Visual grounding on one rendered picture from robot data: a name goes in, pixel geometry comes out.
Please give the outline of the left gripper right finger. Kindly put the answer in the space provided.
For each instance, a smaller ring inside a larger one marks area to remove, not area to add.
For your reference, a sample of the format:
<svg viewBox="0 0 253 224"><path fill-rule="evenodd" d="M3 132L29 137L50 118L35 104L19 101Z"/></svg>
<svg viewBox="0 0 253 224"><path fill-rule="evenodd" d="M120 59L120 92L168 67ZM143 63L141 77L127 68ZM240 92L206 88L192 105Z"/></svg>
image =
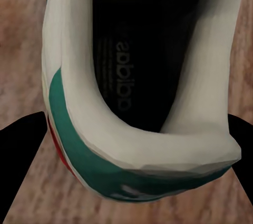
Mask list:
<svg viewBox="0 0 253 224"><path fill-rule="evenodd" d="M233 114L228 120L230 135L241 147L241 159L232 168L253 205L253 125Z"/></svg>

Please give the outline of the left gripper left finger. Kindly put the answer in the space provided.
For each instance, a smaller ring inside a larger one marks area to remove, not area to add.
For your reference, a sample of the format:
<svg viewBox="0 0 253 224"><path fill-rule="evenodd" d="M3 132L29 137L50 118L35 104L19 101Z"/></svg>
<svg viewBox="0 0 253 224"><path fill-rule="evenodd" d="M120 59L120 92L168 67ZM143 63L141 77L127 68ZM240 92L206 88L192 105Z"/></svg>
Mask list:
<svg viewBox="0 0 253 224"><path fill-rule="evenodd" d="M44 112L24 116L0 130L0 224L47 132Z"/></svg>

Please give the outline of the gym shoe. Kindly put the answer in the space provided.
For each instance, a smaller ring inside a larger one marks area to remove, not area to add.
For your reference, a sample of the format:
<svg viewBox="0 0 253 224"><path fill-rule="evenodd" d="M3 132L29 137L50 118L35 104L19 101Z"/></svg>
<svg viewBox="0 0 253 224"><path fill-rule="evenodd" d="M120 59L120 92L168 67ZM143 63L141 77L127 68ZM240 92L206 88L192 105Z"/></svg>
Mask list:
<svg viewBox="0 0 253 224"><path fill-rule="evenodd" d="M216 180L241 159L228 120L241 0L46 2L46 118L85 188L152 203Z"/></svg>

